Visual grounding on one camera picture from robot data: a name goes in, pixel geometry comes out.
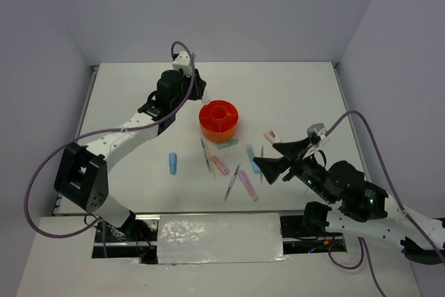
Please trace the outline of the blue white pen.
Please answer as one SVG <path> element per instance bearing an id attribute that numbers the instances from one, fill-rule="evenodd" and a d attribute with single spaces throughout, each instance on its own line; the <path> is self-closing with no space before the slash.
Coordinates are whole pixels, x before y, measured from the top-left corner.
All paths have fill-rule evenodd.
<path id="1" fill-rule="evenodd" d="M 208 169 L 209 172 L 211 172 L 211 167 L 210 167 L 210 164 L 209 164 L 209 157 L 208 157 L 208 154 L 207 154 L 207 149 L 206 149 L 204 140 L 202 138 L 200 139 L 200 143 L 201 143 L 204 159 L 205 159 L 205 162 L 206 162 L 206 165 L 207 165 L 207 169 Z"/>

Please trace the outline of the grey purple pen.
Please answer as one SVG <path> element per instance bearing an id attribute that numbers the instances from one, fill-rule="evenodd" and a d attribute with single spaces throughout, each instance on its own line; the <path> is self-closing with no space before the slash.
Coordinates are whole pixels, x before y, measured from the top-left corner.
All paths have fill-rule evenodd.
<path id="1" fill-rule="evenodd" d="M 227 192 L 226 192 L 225 197 L 224 197 L 224 202 L 226 202 L 228 197 L 229 197 L 229 194 L 230 194 L 230 192 L 232 190 L 234 182 L 236 181 L 236 178 L 237 178 L 238 171 L 239 171 L 240 167 L 241 167 L 241 164 L 238 164 L 236 169 L 235 169 L 235 171 L 234 171 L 234 174 L 232 175 L 232 178 L 230 179 L 230 183 L 229 183 Z"/>

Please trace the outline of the grey thin pen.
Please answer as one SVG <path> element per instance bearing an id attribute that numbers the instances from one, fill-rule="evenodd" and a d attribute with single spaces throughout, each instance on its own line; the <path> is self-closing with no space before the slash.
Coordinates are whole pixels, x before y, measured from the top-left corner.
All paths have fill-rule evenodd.
<path id="1" fill-rule="evenodd" d="M 260 150 L 260 157 L 264 158 L 264 145 L 261 145 L 261 150 Z M 262 165 L 260 167 L 260 184 L 262 184 L 264 182 L 264 173 L 263 173 L 263 169 L 262 169 Z"/>

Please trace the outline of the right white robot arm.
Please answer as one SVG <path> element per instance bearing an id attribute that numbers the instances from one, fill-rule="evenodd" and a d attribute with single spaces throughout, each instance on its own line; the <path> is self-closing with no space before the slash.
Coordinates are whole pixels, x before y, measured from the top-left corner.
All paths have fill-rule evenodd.
<path id="1" fill-rule="evenodd" d="M 412 262 L 444 263 L 444 219 L 400 207 L 394 196 L 347 161 L 326 168 L 314 158 L 316 149 L 308 139 L 275 143 L 273 148 L 280 158 L 253 159 L 267 182 L 296 178 L 320 198 L 305 205 L 306 233 L 354 234 L 398 248 Z"/>

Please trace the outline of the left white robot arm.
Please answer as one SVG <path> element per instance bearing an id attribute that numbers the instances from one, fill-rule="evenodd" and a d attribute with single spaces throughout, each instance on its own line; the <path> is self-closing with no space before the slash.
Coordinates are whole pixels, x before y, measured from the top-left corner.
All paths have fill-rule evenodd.
<path id="1" fill-rule="evenodd" d="M 206 85 L 198 72 L 192 77 L 181 70 L 163 72 L 156 90 L 117 132 L 64 149 L 54 183 L 56 192 L 104 219 L 119 240 L 129 240 L 137 232 L 148 233 L 148 226 L 110 194 L 108 174 L 138 146 L 160 136 L 175 121 L 173 111 L 183 101 L 202 99 Z"/>

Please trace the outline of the yellow thin highlighter pen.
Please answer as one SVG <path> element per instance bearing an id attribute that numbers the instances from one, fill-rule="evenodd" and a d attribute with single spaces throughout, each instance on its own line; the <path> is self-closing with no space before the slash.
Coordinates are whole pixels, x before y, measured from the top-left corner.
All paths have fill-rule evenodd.
<path id="1" fill-rule="evenodd" d="M 216 174 L 215 174 L 215 170 L 213 167 L 213 161 L 211 160 L 211 153 L 210 153 L 209 147 L 207 145 L 207 142 L 204 142 L 204 148 L 205 148 L 206 155 L 207 155 L 207 162 L 209 164 L 209 171 L 210 171 L 212 177 L 215 179 Z"/>

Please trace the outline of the pink translucent correction tape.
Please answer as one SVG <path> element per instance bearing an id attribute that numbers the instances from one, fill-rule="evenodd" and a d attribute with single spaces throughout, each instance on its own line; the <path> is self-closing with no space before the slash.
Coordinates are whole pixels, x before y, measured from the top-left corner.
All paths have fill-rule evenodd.
<path id="1" fill-rule="evenodd" d="M 222 175 L 229 174 L 229 168 L 217 156 L 212 156 L 211 160 Z"/>

